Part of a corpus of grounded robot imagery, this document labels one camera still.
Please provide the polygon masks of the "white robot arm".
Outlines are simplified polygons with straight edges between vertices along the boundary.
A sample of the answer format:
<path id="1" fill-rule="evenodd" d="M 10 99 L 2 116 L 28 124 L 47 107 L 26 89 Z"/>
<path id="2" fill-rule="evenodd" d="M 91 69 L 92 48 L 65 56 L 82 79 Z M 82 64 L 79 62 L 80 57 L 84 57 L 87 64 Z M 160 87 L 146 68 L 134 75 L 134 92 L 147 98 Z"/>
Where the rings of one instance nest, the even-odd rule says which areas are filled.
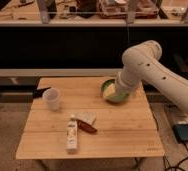
<path id="1" fill-rule="evenodd" d="M 154 40 L 125 50 L 122 54 L 123 69 L 115 82 L 104 89 L 102 97 L 110 102 L 122 102 L 145 80 L 188 113 L 188 80 L 164 67 L 159 62 L 161 56 L 162 47 Z"/>

